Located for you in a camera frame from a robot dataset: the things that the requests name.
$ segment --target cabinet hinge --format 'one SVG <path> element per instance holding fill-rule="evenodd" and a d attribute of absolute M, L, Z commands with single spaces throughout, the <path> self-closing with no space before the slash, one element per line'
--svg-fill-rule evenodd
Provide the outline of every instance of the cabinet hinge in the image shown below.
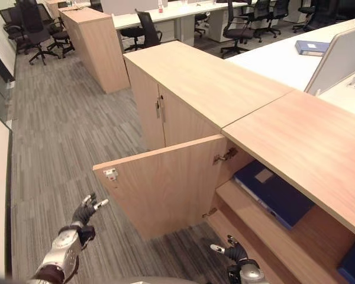
<path fill-rule="evenodd" d="M 219 161 L 227 161 L 233 158 L 238 153 L 238 150 L 234 147 L 230 148 L 223 156 L 216 155 L 214 156 L 213 164 L 217 164 Z"/>
<path fill-rule="evenodd" d="M 202 214 L 201 217 L 202 217 L 202 218 L 209 217 L 210 215 L 216 213 L 216 211 L 217 211 L 217 208 L 216 208 L 216 207 L 213 207 L 212 209 L 209 210 L 208 213 Z"/>

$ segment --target gray carpet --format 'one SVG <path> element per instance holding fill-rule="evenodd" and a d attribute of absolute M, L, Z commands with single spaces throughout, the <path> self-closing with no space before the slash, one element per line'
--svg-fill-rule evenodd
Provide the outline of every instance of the gray carpet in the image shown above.
<path fill-rule="evenodd" d="M 261 45 L 254 41 L 249 48 Z M 220 47 L 229 43 L 203 37 L 195 45 L 219 56 Z M 47 66 L 41 60 L 30 66 L 32 54 L 17 57 L 8 110 L 13 120 L 12 265 L 17 279 L 33 275 L 85 195 L 95 191 L 102 199 L 109 197 L 92 166 L 145 151 L 129 89 L 104 94 L 74 52 L 62 60 L 47 57 Z M 205 223 L 143 241 L 112 199 L 91 223 L 97 236 L 81 254 L 72 283 L 143 275 L 227 283 L 230 262 L 209 249 L 210 243 L 221 242 Z"/>

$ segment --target wood grain surface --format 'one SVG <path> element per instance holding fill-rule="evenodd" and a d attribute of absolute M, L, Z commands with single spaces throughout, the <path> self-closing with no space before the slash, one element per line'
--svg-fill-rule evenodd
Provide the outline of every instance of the wood grain surface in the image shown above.
<path fill-rule="evenodd" d="M 163 148 L 166 146 L 163 123 L 160 110 L 156 109 L 156 103 L 159 100 L 158 84 L 128 60 L 126 60 L 126 66 L 146 146 L 149 150 Z"/>
<path fill-rule="evenodd" d="M 221 129 L 193 111 L 171 91 L 159 86 L 166 146 L 219 134 Z"/>
<path fill-rule="evenodd" d="M 248 257 L 258 262 L 269 283 L 300 283 L 228 206 L 222 206 L 220 211 L 211 215 L 208 218 L 208 223 L 225 243 L 227 243 L 227 235 L 231 235 L 239 241 L 246 250 Z"/>
<path fill-rule="evenodd" d="M 93 170 L 143 238 L 202 222 L 213 199 L 227 139 L 221 135 L 99 164 Z M 104 170 L 116 168 L 109 181 Z"/>
<path fill-rule="evenodd" d="M 61 14 L 75 50 L 103 90 L 110 93 L 129 87 L 112 17 L 90 8 Z"/>
<path fill-rule="evenodd" d="M 292 90 L 178 41 L 124 56 L 220 128 Z"/>
<path fill-rule="evenodd" d="M 321 208 L 289 231 L 232 180 L 216 192 L 301 283 L 347 283 L 336 268 L 355 235 Z"/>
<path fill-rule="evenodd" d="M 294 91 L 222 131 L 355 233 L 355 115 Z"/>

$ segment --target robotic arm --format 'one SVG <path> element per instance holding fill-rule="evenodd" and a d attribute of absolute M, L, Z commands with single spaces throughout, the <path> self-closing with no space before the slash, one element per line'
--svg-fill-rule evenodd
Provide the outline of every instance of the robotic arm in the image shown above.
<path fill-rule="evenodd" d="M 231 235 L 227 238 L 231 247 L 223 248 L 212 244 L 211 249 L 235 261 L 236 265 L 227 268 L 230 284 L 269 284 L 257 262 L 249 259 L 243 246 Z"/>
<path fill-rule="evenodd" d="M 79 253 L 92 241 L 96 234 L 88 226 L 91 216 L 108 200 L 97 202 L 96 194 L 88 195 L 72 216 L 70 225 L 59 230 L 42 264 L 28 284 L 65 284 L 76 274 L 79 267 Z"/>

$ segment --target water bottle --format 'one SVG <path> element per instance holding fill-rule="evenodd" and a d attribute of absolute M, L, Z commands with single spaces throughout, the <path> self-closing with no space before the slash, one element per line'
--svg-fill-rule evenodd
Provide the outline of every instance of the water bottle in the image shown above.
<path fill-rule="evenodd" d="M 163 13 L 163 2 L 162 0 L 158 0 L 158 11 L 159 13 Z"/>

